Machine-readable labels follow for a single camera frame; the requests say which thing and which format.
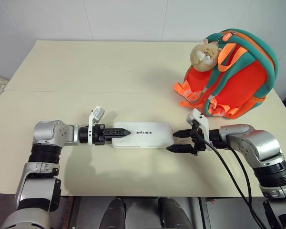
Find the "stuffed animal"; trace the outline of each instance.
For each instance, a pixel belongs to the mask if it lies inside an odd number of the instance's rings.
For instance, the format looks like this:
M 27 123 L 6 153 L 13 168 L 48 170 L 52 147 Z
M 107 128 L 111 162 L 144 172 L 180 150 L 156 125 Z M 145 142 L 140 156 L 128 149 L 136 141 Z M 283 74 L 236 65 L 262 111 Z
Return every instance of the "stuffed animal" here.
M 191 52 L 190 60 L 192 66 L 200 72 L 206 72 L 217 64 L 217 58 L 221 48 L 217 42 L 208 43 L 207 39 L 203 39 L 201 44 L 195 46 Z

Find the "black cable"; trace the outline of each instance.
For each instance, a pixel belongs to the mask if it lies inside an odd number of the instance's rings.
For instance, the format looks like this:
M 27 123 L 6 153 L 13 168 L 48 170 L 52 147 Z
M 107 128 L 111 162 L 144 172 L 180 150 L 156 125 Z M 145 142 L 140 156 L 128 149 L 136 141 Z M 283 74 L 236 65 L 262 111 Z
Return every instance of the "black cable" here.
M 242 168 L 242 171 L 244 173 L 244 176 L 245 176 L 245 179 L 246 179 L 246 182 L 247 182 L 247 187 L 248 187 L 248 204 L 247 205 L 249 207 L 250 213 L 251 213 L 252 217 L 254 218 L 254 220 L 256 221 L 256 223 L 261 225 L 261 226 L 259 225 L 261 228 L 266 228 L 265 224 L 262 222 L 262 220 L 259 218 L 259 216 L 256 214 L 256 212 L 252 208 L 251 185 L 250 185 L 249 177 L 248 177 L 248 174 L 247 174 L 246 169 L 244 167 L 244 164 L 240 160 L 240 158 L 237 155 L 237 153 L 235 152 L 235 150 L 233 150 L 231 147 L 229 147 L 229 149 L 232 151 L 232 153 L 236 157 L 240 167 Z
M 208 143 L 207 141 L 205 141 L 202 137 L 201 139 L 204 141 L 204 143 L 206 145 L 208 145 L 216 154 L 217 156 L 219 157 L 219 159 L 221 160 L 221 162 L 223 163 L 224 167 L 226 168 L 230 178 L 232 179 L 236 189 L 238 190 L 239 194 L 241 195 L 241 197 L 243 198 L 243 200 L 245 201 L 245 203 L 249 206 L 249 202 L 247 201 L 247 199 L 245 198 L 242 190 L 239 188 L 233 174 L 231 173 L 231 170 L 229 169 L 228 165 L 226 164 L 226 162 L 224 161 L 224 159 L 221 157 L 220 153 L 217 151 L 217 149 L 214 148 L 214 146 L 212 146 L 210 143 Z M 259 222 L 259 218 L 257 217 L 256 213 L 253 211 L 252 207 L 251 207 L 251 210 L 252 210 L 252 216 L 254 218 L 254 220 L 256 221 L 256 223 L 258 224 L 258 226 L 261 228 L 261 229 L 267 229 L 267 227 L 262 223 L 262 222 Z

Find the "white table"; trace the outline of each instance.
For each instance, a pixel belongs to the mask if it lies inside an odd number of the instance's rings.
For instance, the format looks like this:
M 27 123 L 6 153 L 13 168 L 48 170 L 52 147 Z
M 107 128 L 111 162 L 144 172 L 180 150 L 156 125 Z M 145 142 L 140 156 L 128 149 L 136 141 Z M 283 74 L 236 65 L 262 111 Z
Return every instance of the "white table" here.
M 84 126 L 91 109 L 101 105 L 106 110 L 101 123 L 107 126 L 115 121 L 164 121 L 174 131 L 190 128 L 185 121 L 190 110 L 178 106 L 181 98 L 172 86 L 183 80 L 194 45 L 38 42 L 0 97 L 0 193 L 15 193 L 30 155 L 33 128 L 41 120 L 60 119 Z M 209 118 L 209 122 L 211 129 L 245 123 L 269 131 L 279 140 L 286 157 L 286 109 L 274 91 L 261 106 L 237 120 Z M 229 151 L 220 152 L 247 193 L 234 156 Z M 211 151 L 193 156 L 165 149 L 115 149 L 107 144 L 66 146 L 60 158 L 62 195 L 239 196 Z M 261 196 L 252 169 L 241 159 L 252 195 Z

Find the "white tiled wall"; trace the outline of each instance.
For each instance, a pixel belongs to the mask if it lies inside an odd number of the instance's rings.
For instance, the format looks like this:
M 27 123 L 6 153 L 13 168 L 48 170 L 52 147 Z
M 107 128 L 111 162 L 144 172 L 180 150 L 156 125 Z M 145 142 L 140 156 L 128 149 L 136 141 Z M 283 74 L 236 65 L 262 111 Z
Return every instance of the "white tiled wall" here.
M 274 49 L 285 99 L 286 0 L 0 0 L 0 76 L 11 78 L 37 39 L 199 41 L 227 28 Z

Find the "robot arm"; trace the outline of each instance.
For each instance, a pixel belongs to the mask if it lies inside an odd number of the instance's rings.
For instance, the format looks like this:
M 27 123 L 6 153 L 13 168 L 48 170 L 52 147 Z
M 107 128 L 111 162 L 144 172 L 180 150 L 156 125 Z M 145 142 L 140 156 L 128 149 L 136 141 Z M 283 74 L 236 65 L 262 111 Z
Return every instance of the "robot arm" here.
M 77 146 L 80 143 L 104 145 L 113 137 L 130 134 L 122 128 L 105 128 L 98 123 L 104 110 L 96 107 L 89 116 L 86 127 L 66 125 L 60 120 L 39 122 L 34 128 L 31 155 L 24 165 L 15 195 L 17 211 L 3 223 L 1 229 L 50 229 L 50 211 L 59 206 L 61 180 L 59 157 L 64 146 Z
M 177 131 L 174 136 L 191 137 L 194 147 L 176 144 L 167 149 L 198 155 L 199 151 L 209 150 L 204 143 L 207 141 L 215 148 L 230 147 L 240 152 L 253 169 L 267 198 L 264 208 L 269 224 L 275 229 L 286 227 L 286 161 L 278 140 L 269 132 L 255 130 L 250 125 L 227 125 L 219 130 L 209 130 L 207 119 L 196 109 L 186 120 L 192 129 Z

